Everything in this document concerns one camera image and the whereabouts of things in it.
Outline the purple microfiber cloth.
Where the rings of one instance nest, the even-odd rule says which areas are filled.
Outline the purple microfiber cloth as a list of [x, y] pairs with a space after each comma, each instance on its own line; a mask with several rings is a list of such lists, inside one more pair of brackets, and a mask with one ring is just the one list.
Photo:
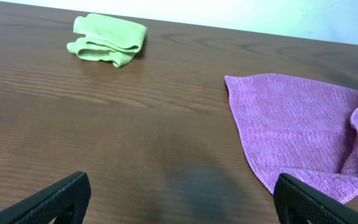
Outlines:
[[267, 190], [287, 173], [341, 203], [358, 196], [358, 90], [274, 73], [225, 83], [245, 157]]

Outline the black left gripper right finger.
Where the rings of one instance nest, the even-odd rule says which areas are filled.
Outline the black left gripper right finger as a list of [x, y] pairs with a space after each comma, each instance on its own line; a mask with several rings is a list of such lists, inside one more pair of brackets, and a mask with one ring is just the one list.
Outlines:
[[290, 174], [279, 175], [273, 201], [281, 224], [358, 224], [358, 212]]

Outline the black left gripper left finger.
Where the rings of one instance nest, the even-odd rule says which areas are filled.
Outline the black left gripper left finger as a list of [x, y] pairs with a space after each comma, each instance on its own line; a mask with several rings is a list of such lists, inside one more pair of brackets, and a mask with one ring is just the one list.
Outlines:
[[87, 173], [75, 172], [0, 211], [0, 224], [82, 223], [90, 198]]

